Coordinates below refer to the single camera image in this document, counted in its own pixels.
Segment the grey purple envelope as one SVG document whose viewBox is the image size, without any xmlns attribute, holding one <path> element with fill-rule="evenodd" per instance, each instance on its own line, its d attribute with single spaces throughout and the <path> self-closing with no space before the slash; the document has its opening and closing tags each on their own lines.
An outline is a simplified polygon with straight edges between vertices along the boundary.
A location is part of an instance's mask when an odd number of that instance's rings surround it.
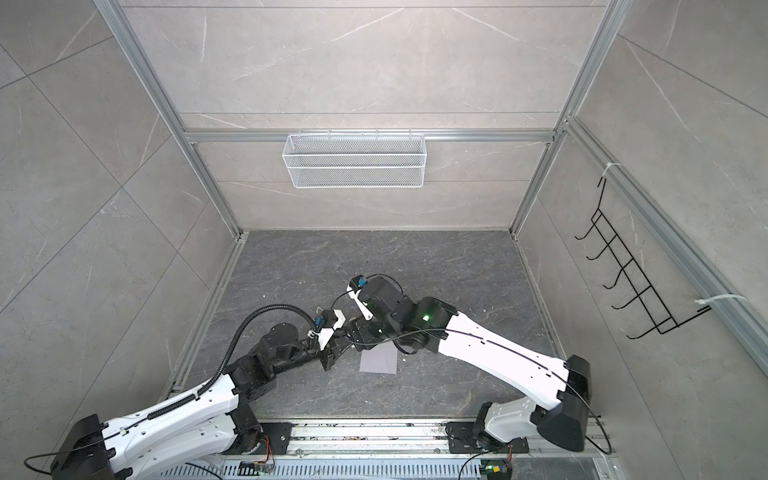
<svg viewBox="0 0 768 480">
<path fill-rule="evenodd" d="M 395 375 L 397 369 L 398 350 L 392 342 L 378 345 L 361 353 L 360 372 Z"/>
</svg>

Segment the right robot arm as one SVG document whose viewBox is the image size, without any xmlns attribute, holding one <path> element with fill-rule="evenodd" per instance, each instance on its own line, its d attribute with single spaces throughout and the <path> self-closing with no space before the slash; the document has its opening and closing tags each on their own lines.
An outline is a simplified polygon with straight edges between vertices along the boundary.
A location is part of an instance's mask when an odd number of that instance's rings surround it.
<svg viewBox="0 0 768 480">
<path fill-rule="evenodd" d="M 409 354 L 428 350 L 468 363 L 522 393 L 518 400 L 481 406 L 470 435 L 478 447 L 497 450 L 537 435 L 570 452 L 584 450 L 591 399 L 587 360 L 537 353 L 442 300 L 413 301 L 385 277 L 357 276 L 347 293 L 361 312 L 345 325 L 345 337 L 357 349 L 393 343 Z"/>
</svg>

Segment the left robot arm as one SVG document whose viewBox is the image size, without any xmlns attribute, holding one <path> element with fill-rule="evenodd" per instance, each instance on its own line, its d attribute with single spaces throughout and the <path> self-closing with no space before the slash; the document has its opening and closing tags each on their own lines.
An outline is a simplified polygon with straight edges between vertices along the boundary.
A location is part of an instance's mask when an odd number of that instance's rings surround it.
<svg viewBox="0 0 768 480">
<path fill-rule="evenodd" d="M 145 479 L 210 454 L 254 450 L 263 429 L 250 405 L 273 390 L 278 374 L 319 359 L 330 367 L 341 325 L 304 339 L 274 326 L 222 374 L 153 407 L 101 421 L 79 420 L 51 462 L 55 479 Z"/>
</svg>

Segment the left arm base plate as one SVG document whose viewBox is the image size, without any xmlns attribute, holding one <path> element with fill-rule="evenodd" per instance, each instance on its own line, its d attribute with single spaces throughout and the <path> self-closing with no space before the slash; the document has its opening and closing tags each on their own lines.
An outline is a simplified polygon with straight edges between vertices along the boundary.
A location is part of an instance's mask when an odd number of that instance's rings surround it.
<svg viewBox="0 0 768 480">
<path fill-rule="evenodd" d="M 286 455 L 293 426 L 291 422 L 262 423 L 262 432 L 257 439 L 256 447 L 250 451 L 250 454 L 265 457 L 267 446 L 270 446 L 273 455 Z"/>
</svg>

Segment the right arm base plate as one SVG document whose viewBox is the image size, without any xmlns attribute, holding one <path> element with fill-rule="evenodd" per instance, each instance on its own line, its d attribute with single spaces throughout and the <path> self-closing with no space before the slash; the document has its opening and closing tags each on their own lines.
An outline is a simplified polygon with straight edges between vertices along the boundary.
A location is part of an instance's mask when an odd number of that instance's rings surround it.
<svg viewBox="0 0 768 480">
<path fill-rule="evenodd" d="M 530 452 L 526 438 L 516 438 L 509 443 L 502 443 L 476 430 L 473 422 L 448 422 L 445 424 L 445 433 L 451 454 L 480 452 L 528 454 Z"/>
</svg>

